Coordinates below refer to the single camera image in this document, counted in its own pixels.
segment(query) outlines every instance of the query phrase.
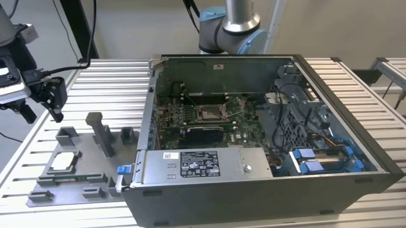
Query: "barcode sticker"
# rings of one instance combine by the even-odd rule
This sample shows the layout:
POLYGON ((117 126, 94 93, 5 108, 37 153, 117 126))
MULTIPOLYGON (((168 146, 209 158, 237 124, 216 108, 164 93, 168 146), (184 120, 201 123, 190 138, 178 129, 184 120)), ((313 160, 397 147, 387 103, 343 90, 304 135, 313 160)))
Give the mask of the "barcode sticker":
POLYGON ((164 159, 178 159, 177 152, 164 152, 164 159))

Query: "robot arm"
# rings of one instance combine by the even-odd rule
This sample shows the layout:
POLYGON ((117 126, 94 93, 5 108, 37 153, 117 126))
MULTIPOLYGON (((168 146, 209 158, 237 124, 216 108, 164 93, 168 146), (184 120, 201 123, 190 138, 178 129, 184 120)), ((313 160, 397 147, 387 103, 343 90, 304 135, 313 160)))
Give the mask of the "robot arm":
MULTIPOLYGON (((96 18, 96 1, 93 1, 96 18)), ((267 40, 259 29, 260 18, 250 0, 225 0, 225 7, 204 9, 200 14, 198 48, 201 53, 259 54, 267 40)), ((30 97, 49 111, 54 121, 62 120, 61 108, 66 101, 64 78, 47 76, 85 66, 64 67, 51 71, 37 69, 25 47, 37 38, 31 25, 13 25, 0 5, 0 109, 19 113, 27 123, 35 114, 25 103, 30 97)))
POLYGON ((200 54, 261 54, 267 32, 259 29, 260 18, 250 0, 225 0, 225 7, 200 13, 200 54))
POLYGON ((25 46, 37 37, 31 25, 11 24, 0 5, 0 109, 11 109, 33 123, 37 116, 25 103, 25 98, 30 97, 58 123, 66 100, 64 78, 47 78, 46 72, 37 69, 25 46))

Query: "motherboard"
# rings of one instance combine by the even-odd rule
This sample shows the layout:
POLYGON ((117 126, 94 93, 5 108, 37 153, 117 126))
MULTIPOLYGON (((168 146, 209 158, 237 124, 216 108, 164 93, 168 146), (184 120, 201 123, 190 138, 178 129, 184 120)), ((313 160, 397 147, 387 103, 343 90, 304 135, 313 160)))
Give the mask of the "motherboard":
POLYGON ((160 149, 268 147, 246 95, 164 97, 157 107, 160 149))

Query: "cable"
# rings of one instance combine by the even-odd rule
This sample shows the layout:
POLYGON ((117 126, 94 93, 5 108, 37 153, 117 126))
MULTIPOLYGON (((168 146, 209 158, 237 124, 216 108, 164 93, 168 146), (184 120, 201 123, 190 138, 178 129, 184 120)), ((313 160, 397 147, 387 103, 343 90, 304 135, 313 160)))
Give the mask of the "cable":
POLYGON ((307 112, 307 115, 305 115, 305 118, 304 118, 304 128, 307 128, 307 123, 308 123, 311 112, 312 112, 312 109, 309 108, 308 112, 307 112))
POLYGON ((184 7, 185 7, 185 11, 188 12, 192 25, 196 28, 197 33, 200 33, 200 31, 197 29, 197 25, 196 25, 194 19, 193 19, 192 14, 190 14, 190 7, 192 7, 192 9, 193 9, 197 17, 200 17, 200 13, 198 13, 196 4, 194 4, 194 2, 192 0, 182 0, 182 4, 184 4, 184 7))
POLYGON ((275 136, 276 136, 276 132, 277 132, 277 129, 280 127, 280 123, 281 123, 281 116, 283 116, 283 101, 281 101, 281 98, 280 96, 277 96, 279 98, 279 115, 277 115, 277 121, 276 121, 276 127, 275 127, 275 130, 272 132, 272 137, 271 137, 271 140, 272 140, 272 144, 273 146, 283 152, 283 145, 279 146, 275 142, 275 136))
POLYGON ((50 71, 43 71, 43 76, 49 76, 49 75, 53 75, 56 73, 60 73, 62 71, 66 71, 66 70, 81 70, 81 69, 86 69, 89 67, 89 63, 90 63, 90 60, 89 60, 89 49, 90 49, 90 44, 93 42, 93 37, 94 37, 94 30, 96 30, 96 14, 97 14, 97 3, 96 3, 96 0, 93 0, 93 24, 92 24, 92 32, 90 32, 90 37, 88 39, 88 52, 86 52, 86 64, 84 66, 68 66, 68 67, 62 67, 62 68, 58 68, 58 69, 54 69, 54 70, 50 70, 50 71))
POLYGON ((1 135, 3 138, 10 139, 10 140, 13 140, 13 141, 15 141, 15 142, 18 142, 18 143, 22 142, 21 140, 17 140, 17 139, 14 139, 14 138, 11 138, 11 137, 7 137, 7 136, 6 136, 5 134, 2 134, 1 132, 0 132, 0 135, 1 135))
POLYGON ((10 12, 10 14, 7 15, 9 18, 13 17, 14 11, 15 11, 15 9, 17 9, 18 1, 19 1, 19 0, 14 0, 14 1, 13 1, 11 12, 10 12))
POLYGON ((190 3, 189 6, 192 8, 192 11, 194 11, 196 16, 200 17, 200 12, 198 12, 198 9, 197 9, 194 1, 189 0, 189 3, 190 3))
POLYGON ((393 105, 393 109, 395 109, 395 110, 396 110, 397 107, 399 107, 400 101, 401 101, 401 100, 397 100, 396 103, 395 103, 395 105, 393 105))
POLYGON ((352 147, 349 140, 347 140, 345 138, 341 138, 340 136, 333 136, 329 138, 329 140, 333 140, 333 139, 343 141, 345 144, 348 144, 349 147, 352 147))
POLYGON ((324 138, 324 140, 325 140, 332 146, 335 146, 335 143, 333 143, 325 136, 321 135, 321 137, 324 138))
POLYGON ((60 15, 60 13, 58 13, 58 10, 57 10, 56 4, 54 4, 54 0, 51 0, 51 3, 53 3, 53 7, 54 7, 54 10, 56 10, 56 13, 57 13, 58 20, 60 20, 60 22, 61 22, 61 24, 62 24, 62 28, 64 28, 64 31, 65 31, 65 35, 66 35, 68 41, 69 41, 69 46, 70 46, 70 49, 72 49, 72 51, 73 51, 73 54, 74 54, 74 57, 76 57, 76 61, 77 61, 77 60, 78 60, 77 54, 76 54, 74 49, 73 49, 73 45, 72 45, 72 41, 70 41, 68 29, 65 28, 65 25, 64 25, 64 23, 62 23, 64 21, 62 21, 61 15, 60 15))
POLYGON ((392 86, 392 83, 393 83, 393 81, 389 82, 389 84, 388 84, 388 86, 387 86, 387 88, 385 88, 385 90, 384 90, 381 99, 384 99, 384 96, 385 96, 385 94, 387 94, 387 91, 388 91, 389 87, 392 86))

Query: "metal case panel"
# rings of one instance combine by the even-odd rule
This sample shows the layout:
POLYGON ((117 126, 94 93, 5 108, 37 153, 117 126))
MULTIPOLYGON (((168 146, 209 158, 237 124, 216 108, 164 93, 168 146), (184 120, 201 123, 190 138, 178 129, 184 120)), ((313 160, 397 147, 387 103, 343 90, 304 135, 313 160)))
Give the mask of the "metal case panel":
POLYGON ((121 192, 140 227, 340 213, 388 174, 134 188, 121 192))
POLYGON ((248 181, 254 179, 268 179, 272 177, 265 154, 261 148, 209 148, 209 149, 190 149, 190 150, 166 150, 166 151, 148 151, 145 158, 145 169, 142 172, 141 186, 145 185, 176 185, 176 184, 197 184, 212 182, 229 181, 248 181), (186 153, 196 152, 214 152, 214 160, 206 160, 198 164, 184 160, 181 157, 186 153), (198 177, 182 178, 186 172, 194 170, 210 171, 206 162, 210 166, 217 166, 218 176, 198 175, 198 177), (201 166, 201 169, 189 169, 189 166, 201 166))

